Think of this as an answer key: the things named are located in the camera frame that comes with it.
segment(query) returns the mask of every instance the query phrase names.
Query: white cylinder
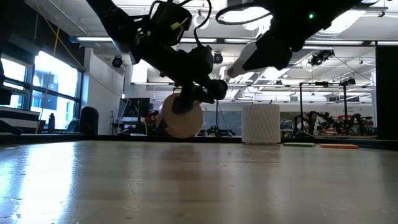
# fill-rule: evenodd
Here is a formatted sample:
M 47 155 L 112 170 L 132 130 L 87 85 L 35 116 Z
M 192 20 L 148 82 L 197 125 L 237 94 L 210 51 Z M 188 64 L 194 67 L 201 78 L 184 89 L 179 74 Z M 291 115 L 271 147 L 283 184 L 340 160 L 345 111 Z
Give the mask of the white cylinder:
M 274 144 L 280 142 L 279 105 L 255 104 L 242 109 L 242 142 Z

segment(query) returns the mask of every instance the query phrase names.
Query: orange strip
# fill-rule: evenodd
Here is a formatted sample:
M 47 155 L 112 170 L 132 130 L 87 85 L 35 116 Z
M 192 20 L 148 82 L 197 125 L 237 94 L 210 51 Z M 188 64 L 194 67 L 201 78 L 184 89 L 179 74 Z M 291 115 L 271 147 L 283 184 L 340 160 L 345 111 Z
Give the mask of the orange strip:
M 321 144 L 321 147 L 327 149 L 359 149 L 359 146 L 344 144 Z

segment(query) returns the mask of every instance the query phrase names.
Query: security camera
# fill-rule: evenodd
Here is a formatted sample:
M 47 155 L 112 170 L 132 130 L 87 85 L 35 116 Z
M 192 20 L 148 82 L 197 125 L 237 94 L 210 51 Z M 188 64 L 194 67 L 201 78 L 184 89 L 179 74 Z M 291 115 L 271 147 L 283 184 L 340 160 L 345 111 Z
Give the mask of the security camera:
M 112 66 L 115 68 L 120 68 L 123 65 L 123 60 L 121 55 L 115 55 L 112 61 Z
M 215 52 L 214 53 L 214 63 L 215 64 L 223 63 L 223 56 L 221 55 L 221 52 Z

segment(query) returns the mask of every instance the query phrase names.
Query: black pole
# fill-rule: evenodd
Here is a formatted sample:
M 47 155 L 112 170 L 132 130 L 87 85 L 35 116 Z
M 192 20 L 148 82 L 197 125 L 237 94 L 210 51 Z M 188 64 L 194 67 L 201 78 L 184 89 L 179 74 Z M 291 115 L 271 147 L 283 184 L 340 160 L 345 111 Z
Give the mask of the black pole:
M 218 100 L 216 100 L 216 126 L 218 126 Z
M 347 88 L 346 85 L 343 85 L 343 93 L 344 93 L 344 130 L 346 131 L 346 134 L 348 135 L 349 132 L 347 130 L 347 124 L 348 124 L 348 112 L 347 112 Z
M 304 131 L 304 121 L 303 121 L 303 83 L 300 83 L 300 120 L 301 120 L 301 131 Z

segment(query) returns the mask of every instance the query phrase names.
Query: table surface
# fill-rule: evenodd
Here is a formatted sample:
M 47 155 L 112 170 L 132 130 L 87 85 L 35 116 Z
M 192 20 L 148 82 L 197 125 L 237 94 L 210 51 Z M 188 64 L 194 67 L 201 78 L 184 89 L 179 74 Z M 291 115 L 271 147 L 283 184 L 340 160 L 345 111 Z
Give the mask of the table surface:
M 398 223 L 398 152 L 82 141 L 0 147 L 0 223 Z

